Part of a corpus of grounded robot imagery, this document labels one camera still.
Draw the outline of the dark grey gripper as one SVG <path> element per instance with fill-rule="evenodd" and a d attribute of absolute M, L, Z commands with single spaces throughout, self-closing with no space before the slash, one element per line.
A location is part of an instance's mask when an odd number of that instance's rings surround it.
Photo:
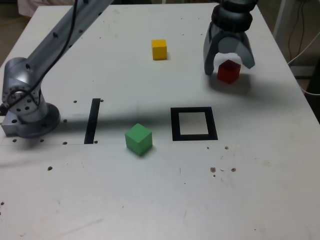
<path fill-rule="evenodd" d="M 203 44 L 204 73 L 207 76 L 211 76 L 215 70 L 214 59 L 218 52 L 237 54 L 242 64 L 248 69 L 255 66 L 255 59 L 246 33 L 226 31 L 211 22 Z"/>

